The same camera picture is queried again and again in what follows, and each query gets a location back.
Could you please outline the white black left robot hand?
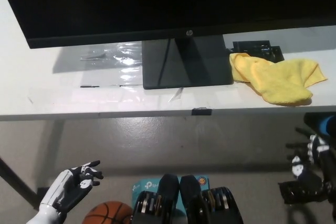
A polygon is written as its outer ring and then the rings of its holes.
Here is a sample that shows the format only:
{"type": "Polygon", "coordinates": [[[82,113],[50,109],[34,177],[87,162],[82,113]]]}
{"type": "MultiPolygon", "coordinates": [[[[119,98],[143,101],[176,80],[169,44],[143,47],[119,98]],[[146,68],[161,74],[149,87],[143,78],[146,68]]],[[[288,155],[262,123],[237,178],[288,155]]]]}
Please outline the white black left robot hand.
{"type": "Polygon", "coordinates": [[[100,161],[93,161],[62,171],[43,197],[38,212],[46,214],[53,223],[64,218],[93,187],[100,185],[103,174],[95,169],[99,164],[100,161]]]}

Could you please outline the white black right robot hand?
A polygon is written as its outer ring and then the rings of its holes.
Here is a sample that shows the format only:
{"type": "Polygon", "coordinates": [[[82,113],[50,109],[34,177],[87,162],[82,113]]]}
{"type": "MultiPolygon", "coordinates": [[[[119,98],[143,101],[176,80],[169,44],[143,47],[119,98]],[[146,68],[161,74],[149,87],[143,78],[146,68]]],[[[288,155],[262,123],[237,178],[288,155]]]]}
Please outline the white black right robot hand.
{"type": "Polygon", "coordinates": [[[321,167],[320,154],[330,150],[329,143],[318,134],[311,131],[295,128],[295,131],[305,136],[307,142],[287,143],[286,148],[293,150],[287,155],[287,160],[291,162],[294,177],[309,191],[320,191],[323,188],[323,180],[311,170],[312,165],[321,167]]]}

